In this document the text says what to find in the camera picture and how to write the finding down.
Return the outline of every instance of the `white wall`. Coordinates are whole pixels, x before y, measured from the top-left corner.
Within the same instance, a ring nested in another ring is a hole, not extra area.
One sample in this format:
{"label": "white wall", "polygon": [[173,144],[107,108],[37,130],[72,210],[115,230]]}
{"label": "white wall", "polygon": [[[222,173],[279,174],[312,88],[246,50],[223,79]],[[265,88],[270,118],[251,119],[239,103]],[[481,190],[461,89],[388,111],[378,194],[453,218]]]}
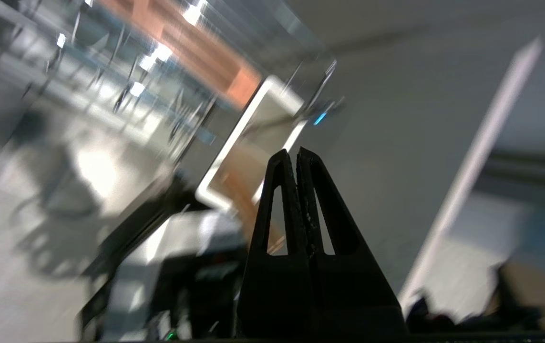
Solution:
{"label": "white wall", "polygon": [[[484,192],[491,187],[503,191]],[[497,285],[494,268],[508,258],[545,271],[545,205],[525,197],[543,199],[545,187],[487,179],[477,189],[442,238],[422,284],[432,311],[457,320],[484,310]]]}
{"label": "white wall", "polygon": [[339,56],[327,94],[347,107],[296,147],[321,155],[395,291],[512,55],[544,27],[538,12]]}

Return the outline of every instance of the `reflective floor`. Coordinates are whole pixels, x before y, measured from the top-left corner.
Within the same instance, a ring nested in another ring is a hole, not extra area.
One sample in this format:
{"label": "reflective floor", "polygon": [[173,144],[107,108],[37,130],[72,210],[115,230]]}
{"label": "reflective floor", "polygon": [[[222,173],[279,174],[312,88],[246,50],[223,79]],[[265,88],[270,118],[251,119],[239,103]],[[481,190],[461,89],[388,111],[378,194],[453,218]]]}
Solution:
{"label": "reflective floor", "polygon": [[0,340],[76,339],[78,278],[118,215],[170,167],[117,132],[37,100],[0,150]]}

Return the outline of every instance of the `black object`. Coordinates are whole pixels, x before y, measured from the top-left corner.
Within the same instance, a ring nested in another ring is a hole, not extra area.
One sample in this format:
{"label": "black object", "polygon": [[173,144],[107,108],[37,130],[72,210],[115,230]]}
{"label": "black object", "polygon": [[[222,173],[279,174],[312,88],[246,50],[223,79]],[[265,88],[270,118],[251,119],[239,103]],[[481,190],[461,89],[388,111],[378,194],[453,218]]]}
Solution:
{"label": "black object", "polygon": [[[113,277],[118,266],[135,248],[139,247],[165,220],[176,213],[204,211],[210,209],[196,200],[194,190],[185,177],[179,173],[170,176],[164,185],[150,185],[139,197],[146,201],[132,210],[130,215],[118,225],[99,247],[98,256],[83,271],[82,276],[91,279],[94,284],[99,276],[107,276],[107,282],[98,289],[78,314],[78,326],[81,340],[91,339],[87,328],[91,324],[102,325],[99,321],[106,313],[107,302],[111,294]],[[160,189],[151,195],[152,189]],[[102,327],[97,327],[98,334]]]}
{"label": "black object", "polygon": [[[281,187],[288,254],[266,252]],[[317,199],[335,255],[324,253]],[[375,339],[407,334],[401,307],[320,157],[300,149],[297,184],[286,150],[266,170],[237,309],[244,337]]]}

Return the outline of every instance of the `led light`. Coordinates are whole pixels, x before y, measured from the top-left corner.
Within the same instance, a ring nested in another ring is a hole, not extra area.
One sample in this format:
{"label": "led light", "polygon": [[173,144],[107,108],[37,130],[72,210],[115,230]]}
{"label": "led light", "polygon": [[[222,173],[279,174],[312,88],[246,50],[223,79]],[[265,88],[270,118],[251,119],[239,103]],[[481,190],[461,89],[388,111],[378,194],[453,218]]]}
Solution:
{"label": "led light", "polygon": [[59,48],[62,48],[65,46],[65,42],[67,41],[67,36],[63,35],[62,33],[58,33],[58,39],[56,40],[56,45]]}
{"label": "led light", "polygon": [[317,120],[314,121],[314,124],[318,125],[323,120],[323,118],[325,118],[326,115],[327,115],[326,111],[321,113],[321,115],[317,118]]}
{"label": "led light", "polygon": [[205,2],[203,0],[200,0],[198,2],[198,5],[190,5],[190,7],[185,11],[185,14],[183,14],[183,18],[187,20],[192,25],[196,25],[198,22],[198,19],[200,19],[200,16],[202,13],[200,12],[202,8],[205,6]]}
{"label": "led light", "polygon": [[156,57],[144,55],[139,62],[139,67],[150,71],[156,63]]}
{"label": "led light", "polygon": [[145,86],[140,82],[133,83],[133,86],[130,87],[130,93],[134,96],[139,96],[145,90]]}
{"label": "led light", "polygon": [[156,50],[154,50],[154,53],[152,54],[153,59],[159,59],[160,61],[167,61],[170,56],[172,56],[173,52],[168,48],[168,46],[164,44],[158,44],[156,47]]}

